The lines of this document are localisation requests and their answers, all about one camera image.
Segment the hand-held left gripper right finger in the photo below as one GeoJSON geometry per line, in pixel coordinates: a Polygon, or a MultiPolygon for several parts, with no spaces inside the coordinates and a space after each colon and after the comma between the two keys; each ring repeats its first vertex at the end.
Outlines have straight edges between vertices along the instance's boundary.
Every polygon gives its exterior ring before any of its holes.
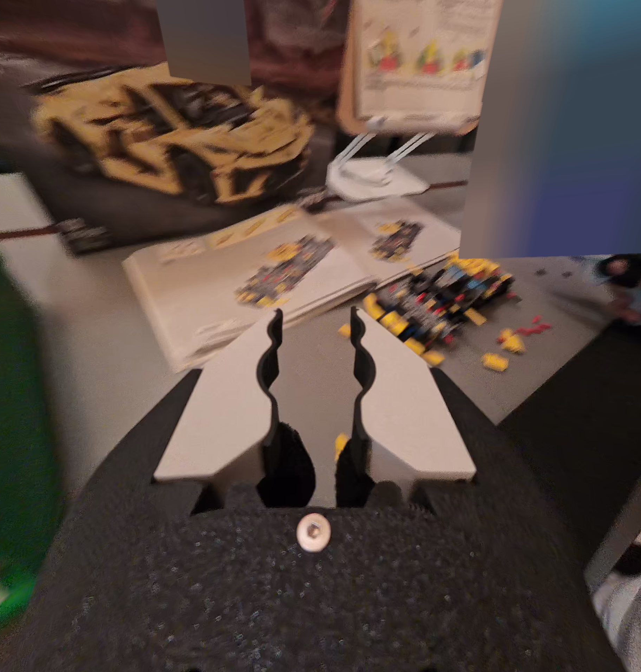
{"type": "Polygon", "coordinates": [[[352,308],[355,399],[349,456],[372,481],[470,482],[476,465],[423,359],[352,308]]]}

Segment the green storage bin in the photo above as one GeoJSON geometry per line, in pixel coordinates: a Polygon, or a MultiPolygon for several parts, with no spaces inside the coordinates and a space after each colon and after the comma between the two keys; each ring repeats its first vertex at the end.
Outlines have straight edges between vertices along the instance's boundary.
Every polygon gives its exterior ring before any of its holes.
{"type": "Polygon", "coordinates": [[[0,630],[30,597],[63,513],[36,314],[0,258],[0,630]]]}

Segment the white document stand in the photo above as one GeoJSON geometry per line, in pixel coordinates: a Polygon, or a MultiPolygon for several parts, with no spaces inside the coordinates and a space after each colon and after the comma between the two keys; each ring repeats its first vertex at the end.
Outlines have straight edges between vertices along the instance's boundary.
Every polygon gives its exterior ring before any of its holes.
{"type": "Polygon", "coordinates": [[[440,119],[429,118],[360,117],[356,103],[352,17],[353,1],[350,3],[336,105],[339,126],[352,140],[329,164],[326,185],[334,194],[354,203],[421,194],[428,188],[427,184],[403,168],[401,160],[436,136],[466,135],[477,127],[480,114],[473,120],[455,125],[440,124],[440,119]]]}

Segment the black dotted floor mat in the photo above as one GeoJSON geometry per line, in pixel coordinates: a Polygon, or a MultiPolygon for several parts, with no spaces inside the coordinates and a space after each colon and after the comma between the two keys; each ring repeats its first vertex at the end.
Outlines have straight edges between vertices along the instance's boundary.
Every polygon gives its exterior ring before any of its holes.
{"type": "Polygon", "coordinates": [[[499,427],[587,565],[641,477],[641,327],[610,323],[499,427]]]}

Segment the printed instruction sheet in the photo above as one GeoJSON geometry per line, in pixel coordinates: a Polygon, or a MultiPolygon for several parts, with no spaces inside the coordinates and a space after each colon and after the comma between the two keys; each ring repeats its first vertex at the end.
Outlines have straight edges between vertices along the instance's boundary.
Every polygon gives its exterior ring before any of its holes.
{"type": "Polygon", "coordinates": [[[360,117],[462,124],[482,109],[502,1],[354,1],[360,117]]]}

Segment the lego set box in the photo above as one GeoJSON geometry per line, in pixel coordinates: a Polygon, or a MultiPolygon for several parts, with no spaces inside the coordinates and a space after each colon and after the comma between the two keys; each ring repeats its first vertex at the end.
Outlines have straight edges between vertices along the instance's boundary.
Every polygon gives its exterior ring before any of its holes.
{"type": "Polygon", "coordinates": [[[350,1],[0,1],[0,161],[76,255],[317,205],[350,1]]]}

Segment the lego car chassis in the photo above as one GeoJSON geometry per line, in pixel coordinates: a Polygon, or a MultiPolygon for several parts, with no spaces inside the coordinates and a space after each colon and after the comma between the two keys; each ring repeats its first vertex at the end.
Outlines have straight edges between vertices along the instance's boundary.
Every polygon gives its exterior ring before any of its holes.
{"type": "Polygon", "coordinates": [[[498,262],[452,253],[438,269],[416,268],[374,290],[362,308],[432,368],[467,324],[482,326],[486,310],[517,299],[514,282],[498,262]]]}

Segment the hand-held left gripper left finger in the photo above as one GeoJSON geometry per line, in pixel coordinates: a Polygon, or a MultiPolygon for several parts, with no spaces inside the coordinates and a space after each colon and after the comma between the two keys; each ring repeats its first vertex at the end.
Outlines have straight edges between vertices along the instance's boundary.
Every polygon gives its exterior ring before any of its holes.
{"type": "Polygon", "coordinates": [[[154,472],[158,483],[258,483],[279,424],[270,387],[279,374],[283,313],[264,316],[201,369],[154,472]]]}

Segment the lego instruction booklet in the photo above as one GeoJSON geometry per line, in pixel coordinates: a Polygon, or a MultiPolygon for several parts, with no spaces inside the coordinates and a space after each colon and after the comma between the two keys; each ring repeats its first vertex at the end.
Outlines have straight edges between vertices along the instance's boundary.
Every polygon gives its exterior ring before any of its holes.
{"type": "Polygon", "coordinates": [[[292,204],[123,262],[176,372],[200,365],[267,312],[283,326],[321,315],[457,250],[459,229],[391,197],[311,214],[292,204]]]}

